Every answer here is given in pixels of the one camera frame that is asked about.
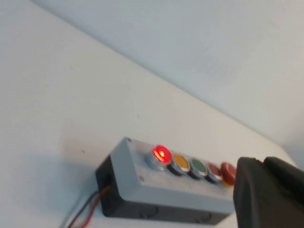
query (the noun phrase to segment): black object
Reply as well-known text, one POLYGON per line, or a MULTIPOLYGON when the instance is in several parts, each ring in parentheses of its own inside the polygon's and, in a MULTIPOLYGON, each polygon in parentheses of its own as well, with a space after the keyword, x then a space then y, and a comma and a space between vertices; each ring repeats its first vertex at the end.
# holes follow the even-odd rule
POLYGON ((177 172, 177 171, 172 167, 172 165, 168 165, 167 168, 168 168, 168 170, 170 170, 170 172, 173 173, 175 176, 179 176, 179 177, 183 176, 183 174, 177 172))
POLYGON ((125 201, 119 195, 111 157, 96 171, 98 188, 111 185, 111 189, 101 198, 102 210, 105 216, 131 219, 149 219, 163 221, 177 221, 215 225, 229 214, 212 211, 201 211, 185 208, 175 208, 163 205, 151 205, 139 202, 125 201))
POLYGON ((238 228, 303 228, 304 172, 275 157, 240 158, 233 200, 238 228))

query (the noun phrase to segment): control box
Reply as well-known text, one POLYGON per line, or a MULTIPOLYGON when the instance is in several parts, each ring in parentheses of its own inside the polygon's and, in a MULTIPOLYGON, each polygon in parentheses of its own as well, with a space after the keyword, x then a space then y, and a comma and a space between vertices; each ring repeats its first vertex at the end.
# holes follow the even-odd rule
MULTIPOLYGON (((97 169, 99 190, 111 185, 101 198, 105 216, 215 225, 234 211, 233 188, 154 167, 149 162, 154 148, 124 138, 97 169)), ((163 161, 164 152, 160 155, 163 161)))

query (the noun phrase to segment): red button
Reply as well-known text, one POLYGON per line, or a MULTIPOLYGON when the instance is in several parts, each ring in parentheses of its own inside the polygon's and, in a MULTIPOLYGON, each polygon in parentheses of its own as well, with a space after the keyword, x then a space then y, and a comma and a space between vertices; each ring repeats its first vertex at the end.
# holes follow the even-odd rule
POLYGON ((154 156, 163 163, 170 163, 172 160, 171 152, 162 145, 157 145, 153 149, 154 156))
POLYGON ((237 169, 228 162, 223 162, 220 167, 223 175, 223 181, 229 185, 234 185, 236 182, 237 169))

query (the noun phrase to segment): cable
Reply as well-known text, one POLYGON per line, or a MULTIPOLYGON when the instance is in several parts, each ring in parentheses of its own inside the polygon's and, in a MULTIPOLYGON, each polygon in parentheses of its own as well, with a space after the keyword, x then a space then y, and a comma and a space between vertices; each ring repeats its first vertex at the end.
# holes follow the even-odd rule
MULTIPOLYGON (((99 195, 96 197, 96 199, 95 199, 95 201, 94 201, 94 204, 93 204, 93 206, 92 206, 92 208, 91 208, 91 210, 90 210, 89 216, 88 216, 88 218, 87 218, 85 224, 84 224, 81 228, 85 228, 85 227, 89 224, 89 222, 90 222, 90 220, 91 220, 91 217, 92 217, 92 215, 93 215, 93 212, 94 212, 94 210, 95 210, 95 208, 96 208, 96 206, 97 206, 97 204, 98 204, 98 202, 99 202, 99 199, 100 199, 107 191, 109 191, 109 189, 110 189, 110 186, 105 187, 105 188, 99 193, 99 195)), ((91 202, 92 198, 93 198, 95 195, 97 195, 97 194, 98 194, 98 191, 95 191, 95 192, 93 192, 93 193, 90 195, 90 197, 87 199, 87 201, 86 201, 85 204, 82 206, 82 208, 77 212, 77 214, 76 214, 75 217, 72 219, 72 221, 71 221, 70 224, 67 226, 67 228, 72 228, 72 226, 73 226, 73 224, 75 223, 75 221, 77 220, 77 218, 78 218, 78 217, 80 216, 80 214, 85 210, 85 208, 87 207, 87 205, 91 202)))
POLYGON ((94 204, 93 204, 93 206, 92 206, 92 209, 91 209, 91 211, 90 211, 90 214, 89 214, 89 216, 88 216, 86 222, 84 223, 84 225, 83 225, 81 228, 86 228, 86 226, 89 224, 89 222, 90 222, 90 220, 91 220, 91 218, 92 218, 92 216, 93 216, 94 210, 95 210, 96 206, 98 205, 98 202, 99 202, 100 198, 101 198, 107 191, 109 191, 109 189, 110 189, 110 186, 105 187, 105 188, 99 193, 99 195, 96 197, 96 199, 95 199, 95 201, 94 201, 94 204))

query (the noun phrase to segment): red illuminated button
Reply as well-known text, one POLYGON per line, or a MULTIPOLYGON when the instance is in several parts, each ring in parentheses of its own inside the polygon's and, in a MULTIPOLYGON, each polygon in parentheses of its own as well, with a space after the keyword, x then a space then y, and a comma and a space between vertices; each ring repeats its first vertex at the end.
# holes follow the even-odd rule
POLYGON ((155 146, 146 156, 147 164, 158 170, 164 170, 164 168, 170 164, 171 160, 171 152, 162 145, 155 146))
POLYGON ((162 163, 169 164, 171 162, 172 155, 170 151, 162 145, 157 145, 153 149, 153 154, 162 163))
POLYGON ((223 182, 225 186, 232 186, 236 182, 237 169, 228 162, 221 164, 221 171, 223 175, 223 182))

